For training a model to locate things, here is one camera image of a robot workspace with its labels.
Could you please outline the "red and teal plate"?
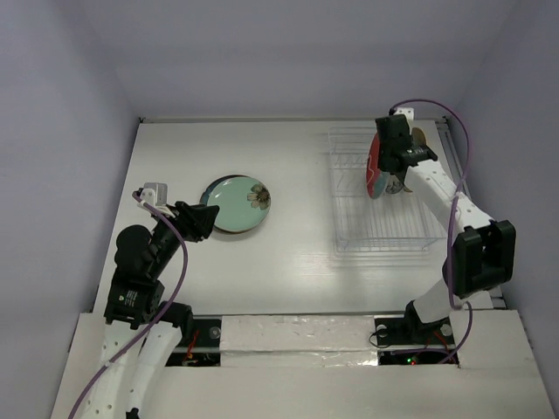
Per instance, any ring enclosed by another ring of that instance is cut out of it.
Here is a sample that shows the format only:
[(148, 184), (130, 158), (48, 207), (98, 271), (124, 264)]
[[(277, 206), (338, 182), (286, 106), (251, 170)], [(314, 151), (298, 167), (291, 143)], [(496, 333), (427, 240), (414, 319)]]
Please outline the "red and teal plate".
[(375, 134), (371, 142), (366, 166), (366, 188), (371, 199), (379, 198), (385, 191), (388, 175), (378, 166), (380, 155), (380, 141)]

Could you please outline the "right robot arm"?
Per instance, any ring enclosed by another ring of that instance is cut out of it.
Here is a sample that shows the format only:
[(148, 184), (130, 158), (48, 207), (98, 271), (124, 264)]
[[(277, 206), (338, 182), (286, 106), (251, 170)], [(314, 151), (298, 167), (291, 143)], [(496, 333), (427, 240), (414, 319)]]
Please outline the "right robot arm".
[(477, 207), (447, 175), (438, 156), (416, 145), (402, 114), (376, 119), (378, 167), (395, 175), (446, 227), (447, 256), (442, 278), (405, 308), (404, 336), (429, 337), (434, 326), (473, 295), (505, 284), (513, 276), (516, 229)]

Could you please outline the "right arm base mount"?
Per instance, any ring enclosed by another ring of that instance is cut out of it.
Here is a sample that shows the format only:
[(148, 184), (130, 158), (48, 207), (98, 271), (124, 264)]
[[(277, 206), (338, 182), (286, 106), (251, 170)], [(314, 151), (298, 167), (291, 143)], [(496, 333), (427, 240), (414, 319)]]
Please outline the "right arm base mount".
[(458, 364), (458, 356), (451, 355), (454, 338), (449, 316), (424, 323), (414, 301), (403, 314), (376, 316), (369, 344), (379, 350), (382, 365)]

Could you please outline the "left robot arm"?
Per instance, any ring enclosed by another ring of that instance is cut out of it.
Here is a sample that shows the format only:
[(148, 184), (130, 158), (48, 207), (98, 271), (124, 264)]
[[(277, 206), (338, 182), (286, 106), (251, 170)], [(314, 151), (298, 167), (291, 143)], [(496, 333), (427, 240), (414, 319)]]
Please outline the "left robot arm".
[(189, 263), (186, 244), (209, 237), (219, 208), (158, 206), (147, 194), (139, 189), (133, 198), (156, 225), (128, 226), (116, 239), (99, 369), (73, 404), (71, 418), (142, 417), (173, 350), (195, 339), (191, 307), (175, 301), (177, 291), (164, 299), (160, 276), (177, 251)]

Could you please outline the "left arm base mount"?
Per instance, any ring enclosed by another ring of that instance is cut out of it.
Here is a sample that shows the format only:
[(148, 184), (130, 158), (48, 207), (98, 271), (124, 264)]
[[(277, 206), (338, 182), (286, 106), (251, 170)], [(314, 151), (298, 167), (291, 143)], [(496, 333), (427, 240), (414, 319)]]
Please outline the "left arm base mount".
[(194, 329), (169, 356), (167, 367), (219, 367), (221, 317), (195, 317)]

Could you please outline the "yellow brown plate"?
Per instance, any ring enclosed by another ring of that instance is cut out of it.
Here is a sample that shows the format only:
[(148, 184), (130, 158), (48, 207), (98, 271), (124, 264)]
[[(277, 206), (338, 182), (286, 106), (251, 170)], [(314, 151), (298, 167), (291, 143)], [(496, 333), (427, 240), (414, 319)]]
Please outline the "yellow brown plate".
[(427, 145), (427, 139), (422, 129), (418, 127), (412, 128), (411, 137), (416, 147), (424, 147)]

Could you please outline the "blue white patterned plate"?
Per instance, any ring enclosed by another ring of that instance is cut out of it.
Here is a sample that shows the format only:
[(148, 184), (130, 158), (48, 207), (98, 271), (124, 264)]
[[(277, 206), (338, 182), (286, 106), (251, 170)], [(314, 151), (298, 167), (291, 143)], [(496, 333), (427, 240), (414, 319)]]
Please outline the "blue white patterned plate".
[(385, 186), (385, 193), (395, 195), (404, 189), (404, 184), (395, 176), (389, 175)]

